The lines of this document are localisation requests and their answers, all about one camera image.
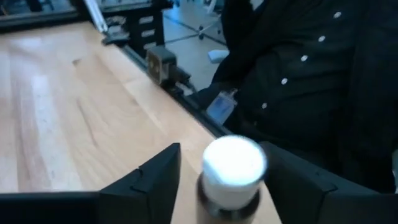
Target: button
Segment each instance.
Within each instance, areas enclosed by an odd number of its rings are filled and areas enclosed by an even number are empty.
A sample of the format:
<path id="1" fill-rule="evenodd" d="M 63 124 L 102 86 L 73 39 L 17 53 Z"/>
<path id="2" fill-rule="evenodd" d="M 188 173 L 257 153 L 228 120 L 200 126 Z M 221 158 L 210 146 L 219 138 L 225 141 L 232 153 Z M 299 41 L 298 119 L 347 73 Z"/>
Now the button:
<path id="1" fill-rule="evenodd" d="M 318 38 L 318 41 L 319 41 L 319 42 L 323 42 L 323 41 L 325 40 L 325 38 L 326 38 L 326 37 L 322 35 L 322 36 L 320 36 L 320 37 Z"/>
<path id="2" fill-rule="evenodd" d="M 341 12 L 336 12 L 335 15 L 333 15 L 333 18 L 337 19 L 341 16 Z"/>
<path id="3" fill-rule="evenodd" d="M 282 85 L 285 85 L 287 83 L 287 78 L 283 78 L 282 81 L 280 82 Z"/>
<path id="4" fill-rule="evenodd" d="M 303 56 L 301 57 L 301 61 L 302 61 L 302 62 L 305 62 L 307 59 L 308 59 L 308 55 L 303 55 Z"/>

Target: white bottle cap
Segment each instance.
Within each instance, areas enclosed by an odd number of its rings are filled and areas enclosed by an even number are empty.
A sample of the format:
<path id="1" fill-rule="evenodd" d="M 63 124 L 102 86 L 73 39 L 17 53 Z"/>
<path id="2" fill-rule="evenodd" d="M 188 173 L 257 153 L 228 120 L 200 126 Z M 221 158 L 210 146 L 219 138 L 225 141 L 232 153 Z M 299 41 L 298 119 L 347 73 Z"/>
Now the white bottle cap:
<path id="1" fill-rule="evenodd" d="M 203 191 L 223 209 L 243 208 L 255 196 L 266 169 L 260 145 L 244 136 L 224 136 L 203 153 Z"/>

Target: wooden tabletop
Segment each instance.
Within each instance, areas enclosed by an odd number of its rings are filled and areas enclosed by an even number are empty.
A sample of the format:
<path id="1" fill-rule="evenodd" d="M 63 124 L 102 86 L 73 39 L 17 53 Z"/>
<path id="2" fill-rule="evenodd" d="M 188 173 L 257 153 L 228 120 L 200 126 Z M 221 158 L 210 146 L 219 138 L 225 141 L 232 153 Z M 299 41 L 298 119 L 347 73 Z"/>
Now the wooden tabletop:
<path id="1" fill-rule="evenodd" d="M 214 137 L 91 24 L 0 35 L 0 192 L 99 190 L 182 145 L 173 223 L 195 223 Z M 265 186 L 255 223 L 280 223 Z"/>

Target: wooden table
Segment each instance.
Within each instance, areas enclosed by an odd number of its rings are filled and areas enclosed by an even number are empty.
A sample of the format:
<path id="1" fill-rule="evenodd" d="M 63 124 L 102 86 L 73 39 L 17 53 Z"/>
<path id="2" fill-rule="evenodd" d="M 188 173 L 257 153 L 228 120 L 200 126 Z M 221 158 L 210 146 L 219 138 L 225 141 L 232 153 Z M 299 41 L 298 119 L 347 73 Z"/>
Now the wooden table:
<path id="1" fill-rule="evenodd" d="M 0 192 L 99 190 L 182 145 L 173 223 L 195 223 L 214 137 L 91 24 L 0 36 Z M 265 186 L 255 223 L 280 223 Z"/>

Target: tag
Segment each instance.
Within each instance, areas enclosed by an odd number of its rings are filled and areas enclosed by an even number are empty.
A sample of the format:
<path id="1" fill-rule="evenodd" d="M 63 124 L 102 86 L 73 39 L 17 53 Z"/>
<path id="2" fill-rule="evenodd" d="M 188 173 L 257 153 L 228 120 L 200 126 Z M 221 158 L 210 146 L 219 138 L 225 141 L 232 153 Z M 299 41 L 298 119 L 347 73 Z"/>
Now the tag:
<path id="1" fill-rule="evenodd" d="M 217 123 L 224 124 L 238 104 L 234 100 L 233 94 L 224 91 L 220 92 L 207 108 L 206 113 Z"/>

